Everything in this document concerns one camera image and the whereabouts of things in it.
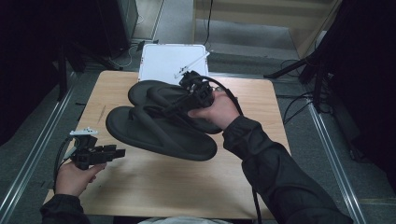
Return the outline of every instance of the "black jacket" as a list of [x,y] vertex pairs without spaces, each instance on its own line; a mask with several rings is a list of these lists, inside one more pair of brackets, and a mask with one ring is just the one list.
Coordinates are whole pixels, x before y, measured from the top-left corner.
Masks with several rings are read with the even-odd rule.
[[[242,160],[248,182],[262,196],[278,223],[353,222],[300,169],[282,145],[269,139],[259,122],[240,116],[223,136],[224,148]],[[73,196],[55,195],[40,212],[43,223],[89,223],[79,199]]]

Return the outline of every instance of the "wire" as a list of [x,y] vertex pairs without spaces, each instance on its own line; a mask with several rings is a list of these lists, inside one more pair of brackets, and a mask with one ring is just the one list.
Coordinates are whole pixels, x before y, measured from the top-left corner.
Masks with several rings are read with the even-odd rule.
[[60,165],[58,165],[59,159],[61,158],[61,154],[62,154],[62,151],[64,149],[64,145],[66,145],[66,143],[70,142],[72,139],[73,138],[71,138],[71,137],[67,137],[66,139],[64,139],[64,141],[61,143],[61,146],[58,149],[58,154],[56,155],[55,164],[53,166],[53,186],[52,186],[52,189],[53,189],[54,193],[55,193],[55,190],[56,190],[56,178],[58,178],[59,168],[61,168],[61,166],[66,161],[66,160],[64,160],[64,161],[61,162]]
[[213,7],[213,0],[210,1],[209,18],[207,20],[207,28],[206,28],[206,41],[205,41],[204,45],[206,45],[207,41],[209,40],[209,36],[210,36],[210,18],[212,16],[212,7]]
[[[296,97],[300,97],[300,96],[276,94],[276,98],[280,98],[280,99],[295,99]],[[304,96],[302,98],[311,99],[312,97],[311,96]]]
[[145,18],[139,15],[136,25],[141,24],[143,21],[145,21]]
[[111,61],[112,63],[114,63],[116,66],[118,66],[118,67],[126,67],[126,66],[129,66],[131,63],[132,63],[132,55],[131,55],[131,49],[134,49],[134,48],[136,48],[138,45],[137,44],[134,44],[134,45],[132,45],[129,49],[128,49],[128,55],[129,55],[129,62],[127,63],[127,64],[118,64],[118,63],[116,63],[116,62],[114,62],[113,60],[111,60],[111,58],[108,58],[108,60],[109,61]]
[[303,99],[303,98],[306,99],[306,97],[307,97],[306,95],[309,95],[309,94],[312,94],[312,93],[313,93],[312,91],[305,92],[305,93],[303,93],[303,94],[297,96],[294,100],[292,100],[292,101],[290,102],[290,104],[288,105],[288,107],[287,107],[286,110],[285,110],[285,113],[283,114],[283,125],[286,125],[292,118],[294,118],[295,116],[297,116],[298,114],[300,114],[300,113],[304,110],[304,108],[306,108],[309,104],[312,103],[312,101],[310,101],[308,104],[306,104],[305,106],[303,106],[302,108],[300,108],[300,109],[299,109],[296,113],[294,113],[290,118],[286,119],[286,115],[288,114],[288,111],[289,111],[290,107],[291,107],[297,100]]
[[[242,112],[242,108],[241,108],[240,104],[238,103],[238,100],[236,99],[236,97],[233,95],[233,93],[229,89],[225,88],[221,83],[219,83],[217,80],[215,80],[215,79],[213,79],[211,77],[202,77],[202,76],[200,76],[200,77],[191,77],[191,78],[188,78],[187,81],[190,81],[190,80],[193,80],[193,79],[196,79],[196,78],[207,79],[207,80],[209,80],[211,82],[216,83],[219,87],[221,87],[226,92],[227,96],[231,99],[231,101],[235,105],[236,109],[238,110],[239,114],[240,115],[244,115],[244,113]],[[259,200],[257,198],[257,191],[254,188],[252,188],[251,191],[252,191],[252,194],[253,194],[254,206],[256,208],[257,221],[259,222],[259,224],[262,224],[262,214],[261,214],[261,209],[260,209],[260,205],[259,205]]]
[[306,103],[306,105],[304,105],[302,108],[300,108],[299,110],[297,110],[297,112],[295,112],[291,117],[289,117],[288,119],[283,120],[283,125],[287,124],[292,118],[294,118],[295,116],[297,116],[298,114],[300,114],[301,112],[303,112],[303,110],[310,104],[312,104],[313,101],[310,101],[308,103]]
[[[287,62],[298,62],[298,60],[289,59],[289,60],[283,61],[283,63],[280,64],[280,70],[283,69],[284,63],[287,63]],[[298,68],[296,68],[296,69],[294,69],[294,70],[297,72],[297,74],[298,74],[298,76],[299,76],[301,73],[300,73],[297,69],[298,69]],[[292,74],[290,74],[290,73],[287,73],[286,75],[288,75],[288,76],[290,76],[290,77],[298,77],[298,76],[294,76],[294,75],[292,75]]]
[[[329,87],[330,79],[331,79],[331,75],[325,76],[322,79],[322,85],[320,85],[321,93],[320,93],[320,98],[319,98],[319,105],[316,105],[316,110],[319,113],[332,114],[332,112],[333,112],[332,106],[329,105],[329,103],[328,103],[329,95],[332,94],[332,91]],[[329,108],[327,110],[323,110],[321,107],[323,104],[327,105]]]

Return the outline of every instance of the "white container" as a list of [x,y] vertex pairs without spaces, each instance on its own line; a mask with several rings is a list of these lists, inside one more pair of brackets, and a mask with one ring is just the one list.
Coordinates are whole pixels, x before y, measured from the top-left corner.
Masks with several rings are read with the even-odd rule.
[[[138,81],[159,80],[178,85],[182,76],[175,78],[180,70],[206,55],[203,45],[147,44],[143,47]],[[208,76],[207,60],[204,57],[190,70]]]

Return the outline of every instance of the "wooden table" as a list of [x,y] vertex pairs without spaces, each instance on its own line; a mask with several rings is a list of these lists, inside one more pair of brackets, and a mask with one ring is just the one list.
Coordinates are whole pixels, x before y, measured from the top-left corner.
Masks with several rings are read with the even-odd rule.
[[[268,80],[216,77],[229,88],[246,117],[259,121],[268,135],[289,148],[273,85]],[[251,186],[241,161],[223,149],[221,133],[211,135],[218,144],[217,155],[209,161],[185,161],[131,147],[106,130],[108,112],[131,105],[127,92],[137,73],[103,72],[78,124],[99,132],[97,146],[117,144],[126,156],[107,164],[80,196],[88,215],[129,217],[192,216],[254,219],[256,211]],[[49,192],[47,200],[52,197]],[[259,197],[262,217],[272,218]]]

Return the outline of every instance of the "black cable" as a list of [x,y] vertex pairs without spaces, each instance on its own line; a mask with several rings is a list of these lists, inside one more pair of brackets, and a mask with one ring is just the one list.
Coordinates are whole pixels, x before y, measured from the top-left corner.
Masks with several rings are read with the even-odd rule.
[[[188,78],[186,81],[191,81],[196,78],[200,78],[201,80],[207,79],[208,81],[216,83],[220,88],[222,88],[225,91],[227,96],[231,99],[231,101],[235,105],[236,109],[238,110],[238,113],[242,116],[244,115],[244,113],[242,112],[242,108],[241,108],[240,104],[238,103],[238,100],[236,99],[236,97],[233,95],[233,93],[229,89],[225,88],[220,82],[218,82],[214,78],[203,77],[203,76],[191,77],[191,78]],[[259,205],[259,200],[257,198],[257,192],[254,188],[252,188],[251,190],[252,190],[252,194],[253,194],[254,206],[256,208],[257,220],[258,220],[259,224],[262,224],[262,214],[261,214],[261,209],[260,209],[260,205]]]
[[[283,69],[283,64],[284,64],[284,63],[287,63],[287,62],[298,62],[298,60],[289,59],[289,60],[283,61],[283,62],[280,64],[280,70]],[[289,72],[288,72],[286,75],[288,75],[288,76],[290,76],[290,77],[299,77],[301,73],[298,71],[298,68],[296,68],[296,69],[294,69],[294,70],[297,72],[298,76],[294,76],[294,75],[290,74]]]
[[296,102],[297,100],[299,100],[299,99],[304,99],[304,98],[306,98],[306,95],[312,94],[312,93],[313,93],[312,91],[305,92],[305,93],[303,93],[303,94],[297,96],[294,100],[292,100],[292,101],[290,102],[290,104],[288,105],[288,107],[287,107],[286,110],[285,110],[285,113],[283,114],[283,125],[285,125],[287,122],[289,122],[289,121],[290,121],[293,117],[295,117],[297,114],[301,113],[301,111],[303,111],[303,109],[304,109],[307,105],[309,105],[309,104],[305,105],[302,109],[300,109],[301,111],[299,110],[298,113],[296,113],[296,114],[294,114],[293,116],[291,116],[291,118],[286,119],[286,115],[288,114],[288,111],[289,111],[291,105],[294,104],[294,102]]
[[257,221],[259,222],[259,224],[262,224],[262,212],[260,211],[260,205],[259,205],[259,199],[257,198],[257,192],[254,188],[251,189],[251,192],[253,193],[254,206],[256,207]]
[[[323,110],[323,109],[321,108],[321,105],[322,105],[322,104],[327,105],[327,106],[329,107],[329,109],[328,109],[328,110]],[[320,104],[319,104],[319,106],[318,106],[318,112],[319,112],[319,113],[322,113],[322,114],[332,114],[332,106],[328,104],[327,98],[326,98],[326,99],[320,98]]]
[[[300,97],[300,96],[276,94],[276,98],[280,98],[280,99],[295,99],[296,97]],[[311,99],[312,97],[311,96],[303,96],[301,98]]]
[[56,190],[56,178],[58,177],[58,172],[59,172],[59,168],[62,166],[62,164],[64,164],[65,160],[61,162],[60,165],[58,165],[59,163],[59,159],[61,158],[61,154],[62,151],[64,149],[64,145],[66,145],[67,142],[70,142],[73,138],[71,137],[67,137],[66,139],[64,139],[64,141],[61,143],[61,146],[58,149],[58,154],[56,155],[56,159],[55,159],[55,164],[53,166],[53,192],[55,193]]
[[210,33],[210,18],[212,16],[212,7],[213,7],[213,0],[210,1],[210,9],[209,9],[209,18],[207,20],[207,30],[206,30],[206,41],[204,45],[206,44],[207,40],[209,39],[209,33]]
[[283,125],[287,124],[292,118],[294,118],[295,116],[297,116],[298,114],[300,114],[301,112],[303,112],[303,110],[310,104],[312,104],[313,101],[310,101],[308,103],[306,103],[306,105],[304,105],[302,108],[300,108],[299,110],[297,110],[297,112],[295,112],[291,117],[289,117],[288,119],[283,120]]

